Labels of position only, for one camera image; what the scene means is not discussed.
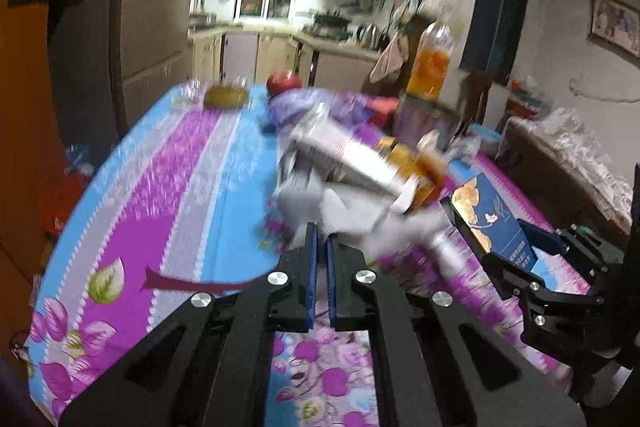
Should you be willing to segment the dark blue cigarette box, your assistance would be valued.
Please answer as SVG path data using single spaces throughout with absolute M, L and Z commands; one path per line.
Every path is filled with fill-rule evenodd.
M 538 260 L 533 247 L 518 219 L 484 174 L 458 186 L 450 198 L 485 251 L 492 251 L 526 271 L 533 270 Z

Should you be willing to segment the pink white paper box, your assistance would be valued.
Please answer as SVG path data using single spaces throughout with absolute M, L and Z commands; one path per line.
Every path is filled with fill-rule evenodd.
M 395 212 L 405 213 L 412 205 L 418 178 L 403 178 L 385 157 L 333 118 L 321 114 L 320 109 L 309 112 L 293 127 L 290 150 L 307 158 L 320 171 L 387 195 L 392 199 L 390 209 Z

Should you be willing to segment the orange white carton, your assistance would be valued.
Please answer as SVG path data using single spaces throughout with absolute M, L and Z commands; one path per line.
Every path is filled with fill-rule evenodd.
M 417 210 L 431 202 L 435 202 L 442 193 L 445 184 L 448 160 L 437 150 L 436 146 L 427 145 L 425 141 L 417 150 L 400 143 L 392 136 L 378 141 L 375 147 L 405 179 L 410 176 L 418 178 L 418 187 L 413 196 L 412 210 Z

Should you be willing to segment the white crumpled sheet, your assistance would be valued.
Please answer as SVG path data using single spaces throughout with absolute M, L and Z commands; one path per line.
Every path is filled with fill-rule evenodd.
M 512 116 L 506 130 L 523 133 L 588 194 L 606 221 L 630 232 L 632 187 L 611 169 L 610 156 L 576 109 L 559 107 L 537 120 Z

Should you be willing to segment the light blue basin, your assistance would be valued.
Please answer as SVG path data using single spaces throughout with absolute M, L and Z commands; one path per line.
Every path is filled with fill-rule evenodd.
M 494 129 L 484 126 L 484 124 L 470 124 L 469 136 L 480 139 L 480 153 L 489 158 L 495 158 L 502 140 L 502 134 Z

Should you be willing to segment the floral purple tablecloth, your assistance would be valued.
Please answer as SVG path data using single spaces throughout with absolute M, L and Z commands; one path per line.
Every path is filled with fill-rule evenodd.
M 285 135 L 268 128 L 255 87 L 241 110 L 205 112 L 167 92 L 105 161 L 67 221 L 35 303 L 29 394 L 56 426 L 64 409 L 160 324 L 195 283 L 269 272 L 288 246 L 271 202 Z M 405 242 L 370 261 L 409 291 L 461 298 L 557 384 L 564 364 L 521 343 L 522 314 L 502 301 L 456 230 L 433 251 Z M 318 303 L 309 334 L 277 333 L 266 426 L 377 426 L 367 333 L 336 333 Z

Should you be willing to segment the wooden chair by window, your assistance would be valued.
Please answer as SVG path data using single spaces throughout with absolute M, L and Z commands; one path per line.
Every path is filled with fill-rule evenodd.
M 454 113 L 458 117 L 454 127 L 455 138 L 465 134 L 471 124 L 481 124 L 484 121 L 488 95 L 493 83 L 494 75 L 480 70 L 472 70 L 462 79 L 454 106 Z

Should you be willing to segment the small red box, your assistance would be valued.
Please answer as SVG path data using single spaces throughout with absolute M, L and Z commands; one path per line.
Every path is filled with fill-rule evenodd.
M 369 98 L 367 110 L 370 112 L 370 123 L 381 129 L 387 127 L 393 122 L 398 105 L 398 98 Z

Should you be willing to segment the orange juice bottle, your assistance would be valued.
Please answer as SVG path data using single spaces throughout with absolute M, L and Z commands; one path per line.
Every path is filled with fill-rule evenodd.
M 449 25 L 450 16 L 440 14 L 420 37 L 406 93 L 437 100 L 445 83 L 456 39 Z

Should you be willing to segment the purple plastic package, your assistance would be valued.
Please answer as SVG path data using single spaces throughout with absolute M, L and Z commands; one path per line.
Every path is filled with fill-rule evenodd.
M 285 91 L 268 102 L 268 117 L 278 129 L 297 124 L 309 112 L 326 114 L 339 124 L 356 129 L 369 121 L 374 113 L 368 107 L 370 98 L 352 92 L 303 88 Z

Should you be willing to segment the pink hanging towel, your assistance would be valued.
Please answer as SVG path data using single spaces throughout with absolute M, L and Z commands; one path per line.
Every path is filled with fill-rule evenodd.
M 393 83 L 397 81 L 402 66 L 408 61 L 408 58 L 408 37 L 403 32 L 398 31 L 371 70 L 369 75 L 370 83 Z

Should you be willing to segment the bread in clear bag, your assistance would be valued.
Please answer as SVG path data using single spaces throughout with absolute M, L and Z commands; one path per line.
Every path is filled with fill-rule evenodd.
M 178 109 L 236 109 L 246 105 L 250 89 L 244 84 L 223 84 L 191 79 L 179 87 L 172 106 Z

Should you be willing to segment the electric kettle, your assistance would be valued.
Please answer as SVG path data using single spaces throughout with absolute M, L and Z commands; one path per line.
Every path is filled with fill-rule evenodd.
M 381 29 L 374 23 L 361 25 L 356 30 L 356 40 L 362 48 L 376 50 L 381 39 Z

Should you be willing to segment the red apple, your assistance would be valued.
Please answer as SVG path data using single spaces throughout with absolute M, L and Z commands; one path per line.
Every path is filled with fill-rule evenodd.
M 290 90 L 303 87 L 302 80 L 291 69 L 281 69 L 271 74 L 266 82 L 267 92 L 270 98 Z

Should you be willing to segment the grey refrigerator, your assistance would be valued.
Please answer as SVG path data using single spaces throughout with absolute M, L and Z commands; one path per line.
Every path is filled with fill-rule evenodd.
M 49 61 L 64 141 L 115 144 L 184 78 L 190 0 L 63 0 Z

